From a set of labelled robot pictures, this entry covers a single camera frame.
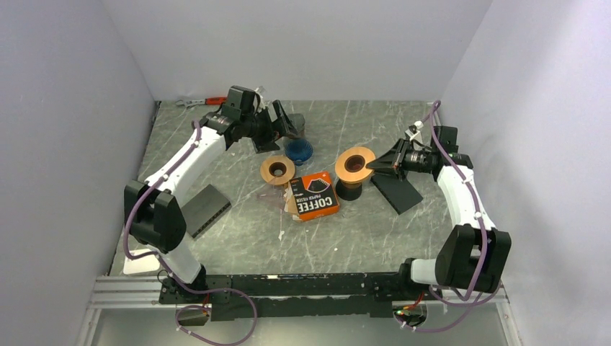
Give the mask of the blue ribbed glass dripper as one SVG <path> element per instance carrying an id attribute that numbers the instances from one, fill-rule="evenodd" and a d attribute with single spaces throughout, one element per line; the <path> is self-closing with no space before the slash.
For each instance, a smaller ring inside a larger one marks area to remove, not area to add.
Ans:
<path id="1" fill-rule="evenodd" d="M 285 144 L 285 155 L 299 167 L 312 157 L 313 147 L 307 139 L 293 139 Z"/>

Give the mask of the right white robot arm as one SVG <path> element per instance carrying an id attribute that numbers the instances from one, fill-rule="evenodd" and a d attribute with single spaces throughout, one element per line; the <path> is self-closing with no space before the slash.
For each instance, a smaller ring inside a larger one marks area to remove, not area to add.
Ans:
<path id="1" fill-rule="evenodd" d="M 441 189 L 449 210 L 452 231 L 435 259 L 408 259 L 409 272 L 397 279 L 397 289 L 414 299 L 425 285 L 445 286 L 493 293 L 509 255 L 512 240 L 497 229 L 479 198 L 470 157 L 459 152 L 458 130 L 435 126 L 429 147 L 400 139 L 380 158 L 367 164 L 374 171 L 372 181 L 385 179 L 390 187 L 385 198 L 396 206 L 407 196 L 398 191 L 409 172 L 427 173 Z"/>

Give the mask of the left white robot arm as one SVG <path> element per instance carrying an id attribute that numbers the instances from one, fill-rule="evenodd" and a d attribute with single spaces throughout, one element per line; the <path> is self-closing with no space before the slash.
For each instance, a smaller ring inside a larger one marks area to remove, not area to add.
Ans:
<path id="1" fill-rule="evenodd" d="M 264 102 L 261 89 L 232 86 L 218 109 L 192 121 L 191 136 L 162 168 L 125 186 L 125 257 L 146 257 L 129 250 L 128 240 L 133 237 L 180 281 L 178 291 L 186 301 L 201 301 L 208 284 L 204 266 L 187 245 L 185 193 L 209 164 L 242 138 L 250 139 L 259 154 L 279 150 L 279 139 L 298 138 L 304 130 L 303 115 L 286 113 L 281 101 Z"/>

